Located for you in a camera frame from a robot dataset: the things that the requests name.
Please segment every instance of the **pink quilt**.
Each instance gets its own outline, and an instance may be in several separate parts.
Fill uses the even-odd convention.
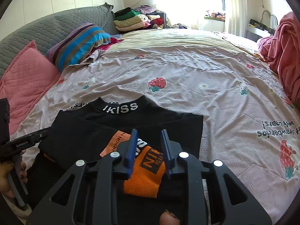
[[[300,107],[300,23],[295,14],[285,15],[275,35],[257,44],[270,69],[279,75],[287,97]]]

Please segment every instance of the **orange label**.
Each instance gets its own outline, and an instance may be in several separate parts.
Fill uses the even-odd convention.
[[[100,156],[104,157],[106,154],[116,151],[119,143],[129,139],[130,139],[130,134],[124,133],[122,131],[117,131],[113,135],[113,137],[111,138],[111,140],[109,141],[105,149],[100,153]]]

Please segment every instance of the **metal bolt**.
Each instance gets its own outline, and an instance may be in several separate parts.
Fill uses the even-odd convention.
[[[215,160],[215,161],[214,161],[214,165],[215,165],[216,167],[221,167],[221,166],[223,165],[223,162],[220,161],[220,160]]]
[[[110,156],[113,157],[113,158],[117,158],[117,157],[120,156],[120,153],[117,152],[117,151],[114,151],[114,152],[110,153]]]
[[[85,163],[86,163],[86,162],[85,162],[84,160],[78,160],[78,161],[76,162],[76,166],[81,167],[81,166],[83,166]]]
[[[188,156],[189,156],[189,154],[187,153],[187,152],[180,152],[179,153],[179,156],[181,157],[181,158],[188,158]]]

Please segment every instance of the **finger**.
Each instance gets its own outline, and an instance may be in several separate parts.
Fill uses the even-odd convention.
[[[22,161],[21,162],[21,169],[26,170],[26,167],[27,167],[26,163]]]
[[[20,179],[23,180],[27,177],[27,172],[26,171],[20,171],[19,176],[20,176]]]
[[[3,194],[5,194],[5,196],[14,199],[15,195],[13,194],[13,192],[11,190],[9,190],[8,192],[3,192]]]
[[[160,216],[159,218],[159,225],[179,225],[180,221],[178,218],[168,210]]]
[[[10,161],[0,163],[0,192],[8,192],[10,190],[6,175],[14,167],[14,164]]]
[[[13,162],[6,161],[0,163],[0,177],[6,177],[7,173],[10,172],[14,167]]]

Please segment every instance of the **gray quilted cushion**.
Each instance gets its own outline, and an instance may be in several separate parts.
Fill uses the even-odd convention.
[[[50,14],[17,29],[0,41],[0,77],[19,51],[32,40],[36,42],[38,50],[45,54],[71,31],[87,22],[100,26],[109,34],[118,34],[113,25],[112,9],[113,6],[107,3],[70,9]]]

